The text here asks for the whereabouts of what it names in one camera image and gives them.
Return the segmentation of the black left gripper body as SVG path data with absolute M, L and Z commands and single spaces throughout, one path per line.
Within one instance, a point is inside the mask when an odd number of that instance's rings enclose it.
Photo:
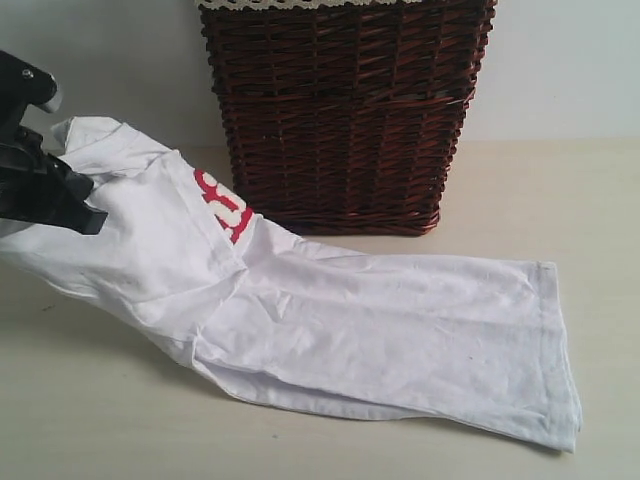
M 42 150 L 42 136 L 18 125 L 1 135 L 1 217 L 48 223 L 62 198 L 60 161 Z

